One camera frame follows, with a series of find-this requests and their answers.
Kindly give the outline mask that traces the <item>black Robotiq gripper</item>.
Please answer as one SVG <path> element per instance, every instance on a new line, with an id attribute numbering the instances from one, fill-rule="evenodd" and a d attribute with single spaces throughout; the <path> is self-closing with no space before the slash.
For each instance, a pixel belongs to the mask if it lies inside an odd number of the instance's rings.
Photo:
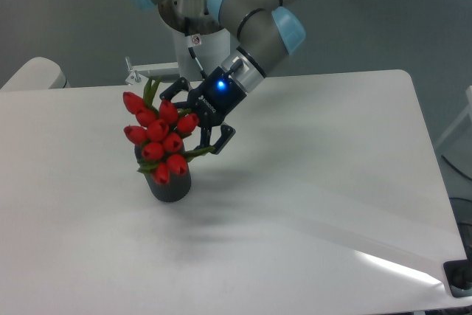
<path id="1" fill-rule="evenodd" d="M 160 95 L 160 105 L 172 99 L 181 92 L 189 93 L 187 99 L 174 103 L 177 109 L 190 110 L 198 117 L 198 127 L 201 128 L 201 139 L 197 149 L 207 149 L 209 153 L 218 155 L 235 135 L 235 129 L 222 124 L 226 116 L 246 97 L 242 88 L 231 79 L 225 71 L 218 67 L 195 89 L 190 82 L 180 77 L 166 88 Z M 212 128 L 220 126 L 220 136 L 211 143 Z"/>

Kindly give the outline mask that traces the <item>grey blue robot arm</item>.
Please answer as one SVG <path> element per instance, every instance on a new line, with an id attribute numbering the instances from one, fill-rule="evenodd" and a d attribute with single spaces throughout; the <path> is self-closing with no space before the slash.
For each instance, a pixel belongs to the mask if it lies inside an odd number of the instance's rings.
<path id="1" fill-rule="evenodd" d="M 162 93 L 196 114 L 197 153 L 217 154 L 235 134 L 226 116 L 305 39 L 288 9 L 297 0 L 132 0 L 157 9 L 173 34 L 180 78 Z"/>

